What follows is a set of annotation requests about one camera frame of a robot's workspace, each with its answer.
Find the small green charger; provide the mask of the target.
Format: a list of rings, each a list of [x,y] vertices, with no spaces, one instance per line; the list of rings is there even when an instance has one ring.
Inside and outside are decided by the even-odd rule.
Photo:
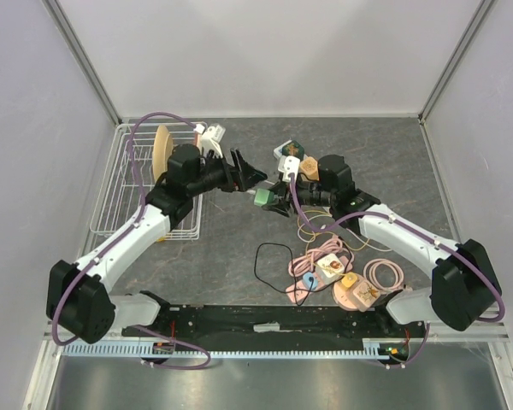
[[[258,188],[254,195],[253,203],[263,208],[265,206],[268,206],[274,202],[275,194],[271,190]]]

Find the white cube socket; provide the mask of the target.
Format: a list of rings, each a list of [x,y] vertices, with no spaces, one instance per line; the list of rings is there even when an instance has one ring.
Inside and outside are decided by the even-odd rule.
[[[345,265],[336,254],[327,254],[315,263],[315,273],[323,282],[335,280],[345,273]]]

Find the blue charger adapter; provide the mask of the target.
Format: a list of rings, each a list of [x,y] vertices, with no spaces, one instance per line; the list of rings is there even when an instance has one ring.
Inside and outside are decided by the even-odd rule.
[[[302,284],[306,290],[316,291],[320,286],[320,281],[313,272],[306,272],[302,276]]]

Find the pink long power strip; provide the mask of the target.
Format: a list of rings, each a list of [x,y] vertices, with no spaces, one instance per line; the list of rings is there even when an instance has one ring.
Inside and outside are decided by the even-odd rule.
[[[285,294],[293,304],[301,306],[316,293],[331,288],[348,275],[352,262],[348,256],[326,255],[309,265],[310,261],[297,261],[292,272],[294,283],[285,288]]]

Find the small yellow charger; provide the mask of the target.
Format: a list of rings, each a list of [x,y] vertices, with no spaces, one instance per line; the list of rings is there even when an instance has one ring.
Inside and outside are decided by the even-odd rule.
[[[354,286],[357,281],[358,281],[359,277],[356,273],[354,272],[350,272],[350,273],[347,273],[341,280],[340,280],[340,285],[345,289],[345,290],[348,290],[350,289],[352,286]]]

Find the pink round power socket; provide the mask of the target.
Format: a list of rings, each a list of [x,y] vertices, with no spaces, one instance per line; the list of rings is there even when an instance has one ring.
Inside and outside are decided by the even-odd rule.
[[[358,279],[357,283],[362,281],[363,279],[365,279],[363,276],[361,276],[359,274],[358,274],[358,277],[359,277],[359,279]],[[333,286],[333,299],[344,310],[359,311],[357,309],[357,307],[354,305],[353,300],[352,300],[352,296],[351,296],[352,289],[353,289],[353,286],[350,289],[345,290],[340,285],[340,281],[337,282]]]

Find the white multicolour power strip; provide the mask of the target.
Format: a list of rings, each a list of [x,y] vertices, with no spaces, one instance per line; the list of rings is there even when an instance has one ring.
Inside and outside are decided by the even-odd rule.
[[[283,155],[284,148],[289,145],[292,142],[292,140],[287,140],[284,143],[278,145],[273,149],[273,155],[276,160],[279,160]]]

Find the beige wooden cube socket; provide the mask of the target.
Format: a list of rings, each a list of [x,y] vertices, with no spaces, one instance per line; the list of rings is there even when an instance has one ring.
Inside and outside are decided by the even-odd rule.
[[[300,162],[298,171],[309,181],[319,180],[318,161],[312,156],[307,156]]]

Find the dark green cube socket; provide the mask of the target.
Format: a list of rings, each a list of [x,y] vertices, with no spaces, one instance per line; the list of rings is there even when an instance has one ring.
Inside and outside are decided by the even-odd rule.
[[[305,149],[304,147],[296,140],[292,140],[292,142],[284,148],[284,156],[294,156],[302,161],[305,157]]]

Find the pink cube socket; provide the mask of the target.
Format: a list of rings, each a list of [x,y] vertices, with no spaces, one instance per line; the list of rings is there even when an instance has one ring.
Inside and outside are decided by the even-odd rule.
[[[380,298],[380,291],[372,283],[363,279],[353,286],[351,296],[357,309],[365,312]]]

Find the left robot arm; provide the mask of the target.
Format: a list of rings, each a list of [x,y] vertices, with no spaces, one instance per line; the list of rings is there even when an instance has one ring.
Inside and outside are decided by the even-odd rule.
[[[170,315],[145,293],[110,296],[121,275],[159,238],[170,233],[204,192],[245,192],[266,173],[232,150],[232,164],[215,153],[203,156],[192,144],[174,148],[167,170],[142,199],[136,214],[91,253],[74,263],[58,261],[50,270],[46,313],[52,337],[63,346],[60,329],[86,343],[101,340],[111,329],[141,325],[152,336],[168,331]]]

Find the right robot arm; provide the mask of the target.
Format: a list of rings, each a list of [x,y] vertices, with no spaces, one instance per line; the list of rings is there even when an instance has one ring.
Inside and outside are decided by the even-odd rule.
[[[439,320],[465,331],[475,321],[495,323],[505,316],[502,290],[481,243],[443,238],[395,214],[357,188],[341,155],[319,159],[315,180],[303,177],[298,158],[282,159],[279,180],[257,190],[255,204],[285,216],[302,215],[305,206],[327,207],[334,220],[330,229],[344,227],[381,243],[430,277],[424,290],[395,291],[374,315],[375,328],[384,336],[417,320]]]

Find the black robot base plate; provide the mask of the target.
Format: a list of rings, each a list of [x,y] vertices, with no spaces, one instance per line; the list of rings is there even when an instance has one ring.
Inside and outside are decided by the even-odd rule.
[[[364,339],[405,341],[424,336],[424,324],[399,325],[383,308],[167,305],[149,328],[208,348],[348,348]]]

